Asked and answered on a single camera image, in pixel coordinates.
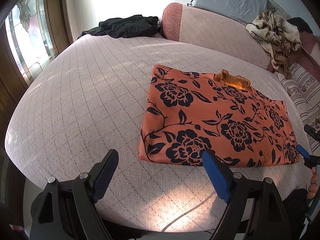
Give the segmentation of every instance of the folded shirt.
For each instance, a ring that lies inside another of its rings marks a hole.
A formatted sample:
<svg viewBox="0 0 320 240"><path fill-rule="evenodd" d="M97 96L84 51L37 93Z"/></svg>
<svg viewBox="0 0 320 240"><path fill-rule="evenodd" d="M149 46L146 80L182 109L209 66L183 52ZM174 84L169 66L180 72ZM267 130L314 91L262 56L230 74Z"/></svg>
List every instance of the folded shirt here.
<svg viewBox="0 0 320 240"><path fill-rule="evenodd" d="M202 166L203 150L211 149L232 167L299 162L285 103L250 82L241 90L214 76L154 66L138 158Z"/></svg>

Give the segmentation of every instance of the window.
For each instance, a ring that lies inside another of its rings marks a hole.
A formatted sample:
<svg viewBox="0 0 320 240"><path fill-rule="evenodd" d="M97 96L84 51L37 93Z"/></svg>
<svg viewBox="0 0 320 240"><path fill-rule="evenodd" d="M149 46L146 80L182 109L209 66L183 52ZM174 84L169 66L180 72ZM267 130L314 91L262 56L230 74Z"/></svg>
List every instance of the window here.
<svg viewBox="0 0 320 240"><path fill-rule="evenodd" d="M6 18L5 28L13 57L30 85L56 57L43 0L19 0Z"/></svg>

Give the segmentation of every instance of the white quilted mattress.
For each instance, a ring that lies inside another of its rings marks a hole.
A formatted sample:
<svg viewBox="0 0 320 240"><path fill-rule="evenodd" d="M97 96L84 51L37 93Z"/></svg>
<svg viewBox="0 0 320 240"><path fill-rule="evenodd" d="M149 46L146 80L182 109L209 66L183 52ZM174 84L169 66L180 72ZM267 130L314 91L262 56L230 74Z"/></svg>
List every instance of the white quilted mattress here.
<svg viewBox="0 0 320 240"><path fill-rule="evenodd" d="M83 36L32 83L16 108L5 149L22 173L44 188L47 179L74 179L110 148L119 166L96 207L102 218L151 231L216 227L225 203L202 167L138 160L137 149L154 64L183 71L226 69L248 78L271 99L284 100L297 141L310 151L295 106L272 73L210 49L156 38ZM306 187L311 173L294 165L238 168L247 178L271 177L284 199ZM250 209L246 209L244 219Z"/></svg>

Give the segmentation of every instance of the bedsheet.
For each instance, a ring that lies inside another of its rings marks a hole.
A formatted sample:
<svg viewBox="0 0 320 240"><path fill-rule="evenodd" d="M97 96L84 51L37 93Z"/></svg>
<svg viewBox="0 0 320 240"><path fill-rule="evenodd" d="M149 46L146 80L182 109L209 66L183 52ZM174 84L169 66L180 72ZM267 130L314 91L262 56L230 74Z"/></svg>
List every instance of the bedsheet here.
<svg viewBox="0 0 320 240"><path fill-rule="evenodd" d="M226 204L217 198L203 167L142 162L137 158L153 65L218 73L226 69L251 81L271 99L284 100L298 143L310 151L303 124L277 77L243 60L157 38L113 39L85 35L31 84L6 134L5 149L37 186L74 179L110 148L119 165L96 208L102 218L151 231L188 232L217 226ZM282 199L306 187L303 161L285 166L234 168L247 178L271 177ZM248 202L243 219L250 215Z"/></svg>

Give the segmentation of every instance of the black flower pattern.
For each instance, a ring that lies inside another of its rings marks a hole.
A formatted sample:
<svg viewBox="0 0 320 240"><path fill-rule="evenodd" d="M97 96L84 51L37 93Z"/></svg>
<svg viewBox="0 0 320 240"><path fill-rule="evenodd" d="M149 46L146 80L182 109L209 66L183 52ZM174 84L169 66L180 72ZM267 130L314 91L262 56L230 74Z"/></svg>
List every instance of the black flower pattern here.
<svg viewBox="0 0 320 240"><path fill-rule="evenodd" d="M221 125L221 134L230 140L236 152L243 151L246 144L252 143L251 133L247 131L247 127L242 122L229 119L228 123Z"/></svg>
<svg viewBox="0 0 320 240"><path fill-rule="evenodd" d="M280 116L277 112L275 112L272 108L269 110L269 116L275 123L275 126L280 129L284 127L283 121L280 119Z"/></svg>
<svg viewBox="0 0 320 240"><path fill-rule="evenodd" d="M189 93L189 90L177 84L171 82L160 83L155 85L155 88L162 92L160 98L167 107L177 104L189 107L193 102L193 96Z"/></svg>
<svg viewBox="0 0 320 240"><path fill-rule="evenodd" d="M199 73L197 73L197 72L183 72L183 74L190 77L190 78L198 78L199 77Z"/></svg>
<svg viewBox="0 0 320 240"><path fill-rule="evenodd" d="M231 97L234 97L236 101L244 105L244 101L248 99L245 95L239 93L236 88L231 86L223 86L222 89Z"/></svg>
<svg viewBox="0 0 320 240"><path fill-rule="evenodd" d="M296 147L290 143L287 143L287 148L289 150L288 152L288 159L289 161L291 162L291 164L294 164L294 162L296 161L297 159L297 155L298 155L298 152L296 150Z"/></svg>
<svg viewBox="0 0 320 240"><path fill-rule="evenodd" d="M263 99L270 100L270 98L266 97L264 94L260 93L258 90L257 90L257 95Z"/></svg>
<svg viewBox="0 0 320 240"><path fill-rule="evenodd" d="M198 136L195 131L187 129L178 132L176 141L165 152L171 162L202 166L201 150L211 149L208 138Z"/></svg>

